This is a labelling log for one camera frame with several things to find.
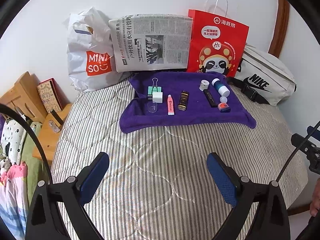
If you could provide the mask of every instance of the paper bag handle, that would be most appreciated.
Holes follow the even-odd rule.
[[[207,11],[207,3],[208,3],[209,0],[206,0],[206,2],[204,3],[204,11],[206,12]],[[227,10],[226,10],[226,15],[225,17],[227,16],[227,13],[228,13],[228,0],[227,1]],[[218,2],[219,0],[216,1],[216,5],[214,7],[214,10],[213,10],[213,14],[215,14],[215,11],[216,11],[216,8],[217,8],[217,5],[218,5]]]

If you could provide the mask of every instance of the miniso plastic bag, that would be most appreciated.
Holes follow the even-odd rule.
[[[79,91],[102,89],[129,76],[116,71],[110,28],[93,7],[70,15],[67,54],[69,77]]]

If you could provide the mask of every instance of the quilted comforter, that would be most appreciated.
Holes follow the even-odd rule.
[[[253,182],[277,177],[293,150],[291,133],[277,107],[259,105],[232,87],[256,119],[251,129],[239,123],[150,127],[124,134],[119,118],[134,97],[128,80],[79,93],[57,145],[54,182],[77,175],[104,151],[110,167],[85,210],[108,240],[209,240],[231,206],[226,204],[206,167],[210,152]],[[280,180],[287,207],[308,181],[296,155]],[[239,235],[244,239],[256,205]],[[77,235],[63,205],[61,214],[72,239]]]

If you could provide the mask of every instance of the cartoon panda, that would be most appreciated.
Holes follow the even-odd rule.
[[[225,44],[215,41],[202,48],[200,55],[199,72],[219,72],[227,75],[234,59],[233,51]]]

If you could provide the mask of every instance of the human hand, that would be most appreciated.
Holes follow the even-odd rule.
[[[315,217],[320,209],[320,178],[317,180],[312,194],[312,203],[310,205],[310,215]]]

